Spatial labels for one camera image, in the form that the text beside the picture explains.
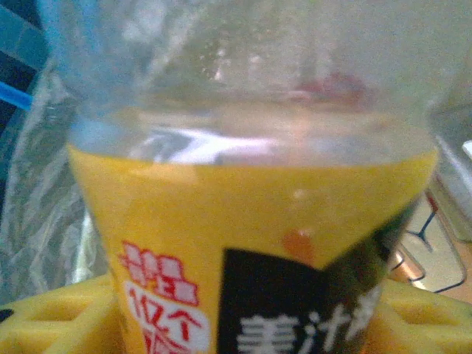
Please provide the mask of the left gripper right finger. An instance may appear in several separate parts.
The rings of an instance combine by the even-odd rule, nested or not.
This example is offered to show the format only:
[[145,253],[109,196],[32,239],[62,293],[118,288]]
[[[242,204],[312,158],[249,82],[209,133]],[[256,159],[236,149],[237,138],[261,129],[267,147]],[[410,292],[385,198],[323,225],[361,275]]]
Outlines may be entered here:
[[386,280],[363,354],[472,354],[472,304]]

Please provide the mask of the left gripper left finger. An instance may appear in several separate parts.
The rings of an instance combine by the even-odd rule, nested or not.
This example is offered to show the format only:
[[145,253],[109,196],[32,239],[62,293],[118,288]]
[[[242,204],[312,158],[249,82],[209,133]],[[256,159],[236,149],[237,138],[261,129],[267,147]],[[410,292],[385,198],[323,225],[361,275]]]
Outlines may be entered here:
[[125,354],[111,277],[0,305],[0,354]]

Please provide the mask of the square clear bottle white label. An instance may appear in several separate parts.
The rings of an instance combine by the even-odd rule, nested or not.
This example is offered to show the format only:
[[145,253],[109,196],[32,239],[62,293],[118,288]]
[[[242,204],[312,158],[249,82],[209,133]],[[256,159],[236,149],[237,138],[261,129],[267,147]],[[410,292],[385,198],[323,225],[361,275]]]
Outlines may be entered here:
[[437,172],[391,259],[390,277],[472,303],[472,140],[437,141]]

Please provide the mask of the orange label bottle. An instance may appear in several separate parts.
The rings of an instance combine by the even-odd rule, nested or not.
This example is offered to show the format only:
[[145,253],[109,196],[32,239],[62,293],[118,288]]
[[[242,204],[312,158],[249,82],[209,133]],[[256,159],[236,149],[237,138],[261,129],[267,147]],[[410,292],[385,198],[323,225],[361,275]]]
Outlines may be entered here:
[[127,354],[361,354],[472,0],[38,0]]

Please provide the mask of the round bin with yellowish liner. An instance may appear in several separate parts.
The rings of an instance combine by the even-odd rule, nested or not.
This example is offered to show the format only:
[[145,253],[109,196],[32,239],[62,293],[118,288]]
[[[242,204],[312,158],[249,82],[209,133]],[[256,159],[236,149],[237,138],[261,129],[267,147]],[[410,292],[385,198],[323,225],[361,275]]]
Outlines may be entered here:
[[31,108],[0,126],[0,305],[108,270],[66,151],[77,103],[53,60],[27,93]]

